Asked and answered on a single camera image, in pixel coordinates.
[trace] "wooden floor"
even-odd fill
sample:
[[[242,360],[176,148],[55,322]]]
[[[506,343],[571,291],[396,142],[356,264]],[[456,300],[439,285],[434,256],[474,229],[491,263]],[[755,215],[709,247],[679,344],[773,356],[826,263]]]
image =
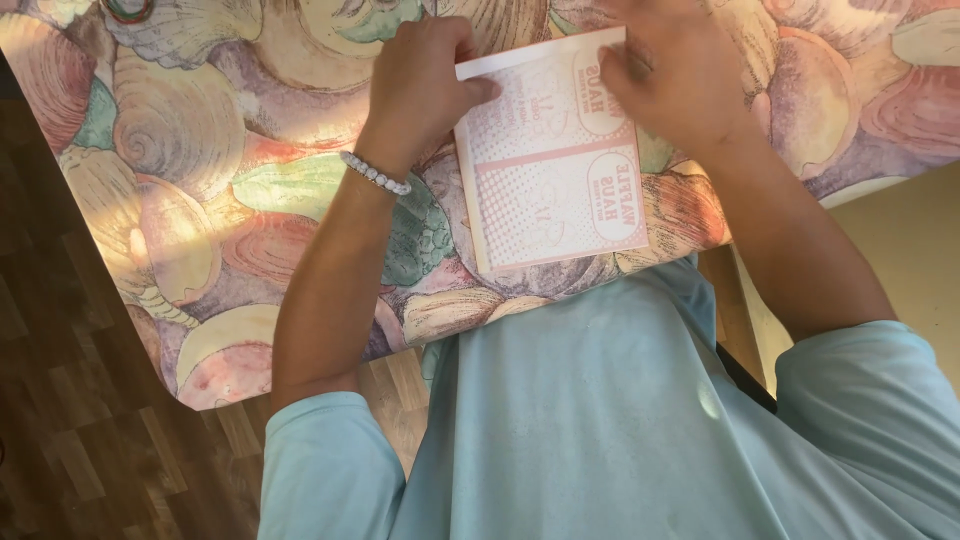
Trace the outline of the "wooden floor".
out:
[[[757,375],[729,252],[702,261]],[[408,472],[419,373],[414,352],[361,371]],[[0,100],[0,538],[254,538],[267,418],[265,396],[195,412],[160,385],[29,110]]]

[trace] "shirt sleeve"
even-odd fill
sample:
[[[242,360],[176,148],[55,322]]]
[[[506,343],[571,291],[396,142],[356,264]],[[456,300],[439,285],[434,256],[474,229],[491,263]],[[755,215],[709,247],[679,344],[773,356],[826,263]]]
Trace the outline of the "shirt sleeve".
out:
[[[403,469],[363,396],[330,392],[267,423],[258,538],[385,539]]]
[[[960,404],[929,344],[877,321],[777,361],[778,416],[931,538],[960,538]]]

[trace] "hand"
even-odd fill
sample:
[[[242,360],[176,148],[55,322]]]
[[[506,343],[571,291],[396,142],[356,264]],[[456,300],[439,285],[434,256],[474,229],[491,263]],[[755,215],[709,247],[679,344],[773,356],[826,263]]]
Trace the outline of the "hand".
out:
[[[601,50],[601,77],[624,110],[701,163],[725,147],[762,136],[744,104],[739,52],[695,0],[608,0],[642,44],[652,71],[631,76],[629,61]]]
[[[405,172],[468,110],[500,95],[487,79],[457,81],[454,64],[474,58],[473,29],[463,17],[401,23],[373,64],[357,155],[382,171]]]

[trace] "wall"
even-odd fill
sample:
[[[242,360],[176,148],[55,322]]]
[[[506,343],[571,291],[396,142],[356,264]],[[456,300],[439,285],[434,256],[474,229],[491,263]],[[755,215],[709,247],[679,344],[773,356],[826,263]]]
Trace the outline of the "wall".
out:
[[[830,210],[960,395],[960,161]],[[768,389],[791,341],[740,265]]]

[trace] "forearm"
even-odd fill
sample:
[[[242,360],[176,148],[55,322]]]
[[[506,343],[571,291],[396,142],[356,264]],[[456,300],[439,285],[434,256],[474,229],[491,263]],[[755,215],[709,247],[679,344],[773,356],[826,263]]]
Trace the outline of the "forearm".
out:
[[[870,264],[762,135],[702,165],[757,291],[794,340],[896,318]]]
[[[383,162],[382,153],[366,156]],[[400,179],[409,169],[381,166]],[[358,390],[355,372],[370,335],[395,201],[358,173],[345,174],[280,307],[274,410],[319,393]]]

